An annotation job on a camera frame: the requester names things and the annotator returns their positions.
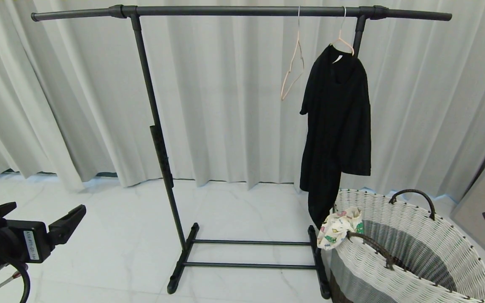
clothes hanger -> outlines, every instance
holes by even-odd
[[[295,51],[293,52],[293,57],[291,58],[291,63],[289,64],[289,70],[287,73],[285,73],[285,77],[283,77],[283,83],[282,83],[282,90],[280,92],[280,98],[282,101],[287,97],[287,94],[289,94],[289,90],[291,90],[291,86],[295,84],[295,82],[302,76],[304,73],[304,58],[302,57],[302,47],[301,47],[301,41],[300,41],[300,34],[301,34],[301,7],[298,7],[298,13],[297,13],[297,21],[298,21],[298,27],[297,27],[297,42],[295,43]],[[287,80],[287,76],[291,74],[291,69],[293,68],[293,61],[295,60],[295,55],[297,54],[297,48],[299,52],[301,53],[301,61],[302,61],[302,71],[298,75],[298,77],[289,85],[287,88],[287,91],[285,94],[283,93],[283,90],[285,88],[285,81]]]
[[[338,39],[334,40],[334,42],[332,42],[330,45],[334,45],[336,42],[340,41],[343,44],[347,45],[351,49],[351,55],[354,56],[353,46],[351,44],[345,42],[345,40],[342,39],[342,28],[343,28],[343,24],[345,22],[345,17],[347,17],[347,8],[345,8],[345,6],[343,8],[344,8],[344,19],[342,19],[342,25],[340,25],[340,33],[338,34]]]

white wicker basket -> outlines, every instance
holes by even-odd
[[[431,211],[394,203],[406,192],[422,194]],[[341,189],[335,208],[348,207],[362,209],[364,236],[381,246],[381,254],[369,240],[346,239],[332,250],[333,302],[485,303],[483,261],[457,228],[435,214],[427,194],[403,190],[387,198]],[[383,257],[388,254],[391,269],[385,267],[392,262]]]

black shirt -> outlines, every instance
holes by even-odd
[[[308,211],[319,228],[334,205],[341,174],[370,175],[370,101],[360,60],[325,48],[310,71],[300,113],[308,114],[300,188],[308,192]]]

brown handle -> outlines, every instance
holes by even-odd
[[[428,203],[429,203],[429,209],[431,210],[430,213],[429,213],[429,218],[432,219],[433,221],[435,221],[435,207],[433,207],[433,202],[429,198],[429,196],[425,192],[423,192],[421,190],[417,190],[417,189],[404,189],[404,190],[401,190],[399,192],[396,192],[392,196],[392,198],[390,198],[389,203],[393,205],[394,202],[396,202],[396,197],[398,197],[400,194],[405,194],[406,192],[414,192],[416,194],[423,195],[426,198],[426,200],[428,201]]]
[[[367,243],[371,244],[371,246],[373,247],[373,249],[375,249],[383,257],[385,257],[385,259],[386,259],[386,266],[385,267],[388,268],[388,269],[390,269],[390,270],[394,270],[392,268],[392,265],[394,265],[394,258],[392,257],[392,255],[385,248],[383,248],[383,246],[379,245],[379,243],[377,243],[374,239],[366,236],[365,234],[358,234],[356,232],[350,232],[350,231],[348,231],[347,232],[347,238],[349,239],[350,237],[362,238],[364,241],[366,241]]]

clothes rack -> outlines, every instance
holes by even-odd
[[[168,282],[168,293],[173,294],[177,290],[179,280],[183,270],[187,266],[203,267],[246,267],[246,268],[290,268],[302,270],[315,270],[319,281],[321,296],[324,299],[330,299],[330,288],[327,281],[325,266],[321,257],[321,251],[317,248],[316,231],[313,226],[308,227],[308,242],[285,242],[285,241],[247,241],[247,240],[220,240],[220,239],[197,239],[197,233],[200,229],[198,223],[194,223],[190,229],[190,234],[185,239],[177,203],[173,195],[173,176],[171,175],[168,163],[168,154],[164,144],[160,117],[156,105],[156,98],[152,86],[151,74],[147,63],[146,49],[143,42],[142,27],[140,23],[141,16],[297,16],[300,10],[300,16],[321,16],[321,17],[356,17],[357,23],[354,35],[354,56],[358,55],[360,42],[362,41],[362,32],[368,19],[377,20],[385,18],[400,19],[425,19],[435,21],[449,21],[452,18],[450,13],[413,11],[413,10],[396,10],[384,6],[360,6],[353,8],[343,7],[318,7],[318,6],[136,6],[136,5],[114,5],[109,8],[96,8],[86,10],[71,10],[57,12],[32,13],[31,19],[34,21],[46,21],[54,19],[74,19],[87,17],[115,17],[120,19],[130,18],[132,28],[136,38],[138,53],[145,80],[149,103],[151,106],[152,117],[155,125],[150,126],[152,139],[154,142],[156,155],[162,171],[164,185],[168,194],[173,219],[177,228],[179,241],[181,242],[181,255],[173,275]],[[264,263],[214,263],[214,262],[194,262],[188,261],[189,255],[194,244],[238,244],[238,245],[297,245],[310,246],[314,257],[313,265],[294,265],[294,264],[264,264]]]

